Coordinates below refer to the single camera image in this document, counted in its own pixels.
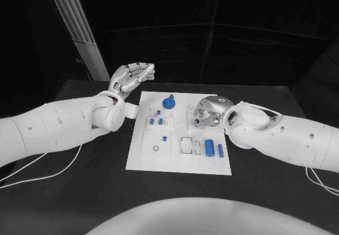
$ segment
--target robotic hand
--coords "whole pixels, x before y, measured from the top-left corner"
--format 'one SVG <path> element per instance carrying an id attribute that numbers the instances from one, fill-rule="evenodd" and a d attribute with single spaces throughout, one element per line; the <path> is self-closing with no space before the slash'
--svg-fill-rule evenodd
<path id="1" fill-rule="evenodd" d="M 0 119 L 0 167 L 33 154 L 70 149 L 116 131 L 136 106 L 125 103 L 139 82 L 154 79 L 154 65 L 134 63 L 115 71 L 96 96 L 47 103 L 24 114 Z"/>
<path id="2" fill-rule="evenodd" d="M 255 148 L 281 161 L 339 173 L 339 129 L 315 121 L 278 115 L 269 117 L 261 106 L 233 103 L 220 96 L 203 98 L 193 115 L 209 117 L 206 126 L 222 122 L 230 142 L 240 148 Z"/>

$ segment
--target white cable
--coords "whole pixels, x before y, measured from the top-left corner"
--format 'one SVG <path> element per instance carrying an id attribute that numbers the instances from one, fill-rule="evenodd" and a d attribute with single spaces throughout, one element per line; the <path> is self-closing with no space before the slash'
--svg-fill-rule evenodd
<path id="1" fill-rule="evenodd" d="M 330 191 L 330 190 L 333 190 L 333 191 L 339 192 L 339 190 L 334 189 L 334 188 L 331 188 L 331 187 L 327 187 L 325 185 L 323 185 L 323 182 L 320 181 L 320 179 L 318 179 L 318 177 L 317 177 L 317 174 L 315 174 L 312 168 L 310 168 L 310 170 L 311 170 L 311 172 L 312 172 L 312 174 L 314 174 L 314 176 L 315 176 L 315 179 L 317 179 L 317 181 L 318 181 L 320 183 L 317 183 L 317 182 L 314 182 L 314 181 L 311 180 L 311 178 L 308 177 L 308 173 L 307 173 L 307 167 L 305 167 L 304 169 L 305 169 L 305 176 L 307 176 L 308 180 L 310 180 L 314 184 L 317 184 L 318 186 L 321 186 L 321 187 L 324 188 L 324 190 L 327 190 L 333 195 L 339 196 L 337 193 L 334 193 L 334 192 Z"/>
<path id="2" fill-rule="evenodd" d="M 43 155 L 40 155 L 22 168 L 20 168 L 12 174 L 10 174 L 8 176 L 5 176 L 2 179 L 0 179 L 0 182 L 2 180 L 5 180 L 11 175 L 14 175 L 21 169 L 24 169 L 30 164 L 33 164 L 47 153 L 44 153 Z"/>
<path id="3" fill-rule="evenodd" d="M 15 183 L 12 183 L 12 184 L 10 184 L 10 185 L 1 186 L 0 188 L 8 187 L 8 186 L 11 186 L 11 185 L 15 185 L 15 184 L 20 184 L 20 183 L 24 183 L 24 182 L 28 182 L 28 181 L 43 180 L 43 179 L 47 179 L 47 178 L 50 178 L 50 177 L 59 175 L 59 174 L 67 169 L 67 167 L 72 165 L 72 162 L 74 161 L 74 159 L 76 159 L 76 157 L 77 157 L 79 150 L 77 150 L 77 152 L 76 152 L 76 155 L 74 155 L 74 157 L 73 157 L 70 163 L 67 164 L 67 166 L 64 167 L 64 169 L 63 169 L 59 173 L 56 173 L 56 174 L 53 174 L 53 175 L 50 175 L 50 176 L 46 176 L 46 177 L 40 177 L 40 178 L 35 178 L 35 179 L 18 181 L 18 182 L 15 182 Z"/>
<path id="4" fill-rule="evenodd" d="M 271 111 L 271 112 L 272 112 L 273 114 L 276 114 L 276 115 L 282 115 L 281 113 L 275 112 L 273 110 L 271 110 L 271 109 L 268 109 L 268 108 L 265 108 L 265 107 L 262 107 L 262 106 L 259 106 L 259 105 L 256 105 L 256 104 L 249 104 L 249 103 L 246 103 L 246 102 L 243 102 L 243 101 L 240 101 L 237 104 L 239 104 L 239 105 L 249 105 L 249 106 L 252 106 L 252 107 L 255 107 L 255 108 L 258 108 L 258 109 L 263 109 L 263 110 L 266 110 L 266 111 Z"/>

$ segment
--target table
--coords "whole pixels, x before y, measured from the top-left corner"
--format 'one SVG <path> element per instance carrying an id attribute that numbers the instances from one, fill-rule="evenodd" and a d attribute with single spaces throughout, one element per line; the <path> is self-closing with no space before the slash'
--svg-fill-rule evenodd
<path id="1" fill-rule="evenodd" d="M 93 96 L 108 82 L 64 82 L 56 100 Z M 223 86 L 144 82 L 125 99 L 138 104 L 141 91 L 217 94 L 304 118 L 284 86 Z M 148 202 L 175 197 L 211 197 L 246 202 L 301 219 L 339 234 L 339 198 L 312 184 L 304 168 L 237 148 L 226 137 L 232 176 L 128 171 L 125 162 L 132 119 L 116 132 L 82 145 L 77 159 L 56 177 L 0 190 L 1 234 L 85 234 L 110 217 Z M 7 180 L 7 184 L 57 173 L 77 147 L 48 153 Z M 17 161 L 14 169 L 38 155 Z M 317 170 L 323 182 L 337 187 L 339 175 Z"/>

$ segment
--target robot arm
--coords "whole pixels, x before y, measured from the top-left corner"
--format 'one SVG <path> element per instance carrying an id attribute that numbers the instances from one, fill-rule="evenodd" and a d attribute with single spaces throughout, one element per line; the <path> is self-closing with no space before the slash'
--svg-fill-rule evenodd
<path id="1" fill-rule="evenodd" d="M 116 131 L 123 118 L 135 118 L 136 114 L 136 106 L 123 99 L 148 79 L 154 79 L 152 64 L 121 66 L 108 91 L 93 97 L 47 103 L 18 116 L 0 119 L 0 167 L 33 154 L 70 149 Z"/>
<path id="2" fill-rule="evenodd" d="M 281 161 L 339 173 L 339 129 L 315 121 L 265 112 L 240 102 L 237 105 L 223 97 L 209 96 L 197 104 L 193 115 L 207 111 L 207 126 L 223 124 L 232 143 L 255 148 Z"/>

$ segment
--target white board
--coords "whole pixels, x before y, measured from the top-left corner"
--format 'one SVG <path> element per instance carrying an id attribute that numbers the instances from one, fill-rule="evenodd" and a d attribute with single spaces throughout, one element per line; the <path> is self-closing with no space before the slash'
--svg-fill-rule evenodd
<path id="1" fill-rule="evenodd" d="M 165 109 L 162 100 L 170 94 L 174 96 L 174 107 Z M 203 118 L 198 118 L 191 113 L 200 99 L 210 95 L 214 94 L 141 92 L 125 170 L 232 174 L 222 125 L 193 126 L 196 118 L 204 119 L 209 116 L 204 113 Z M 191 138 L 191 154 L 181 153 L 181 138 Z M 204 155 L 204 140 L 213 140 L 213 157 Z M 200 143 L 198 155 L 194 154 L 196 141 Z M 219 157 L 219 144 L 223 158 Z"/>

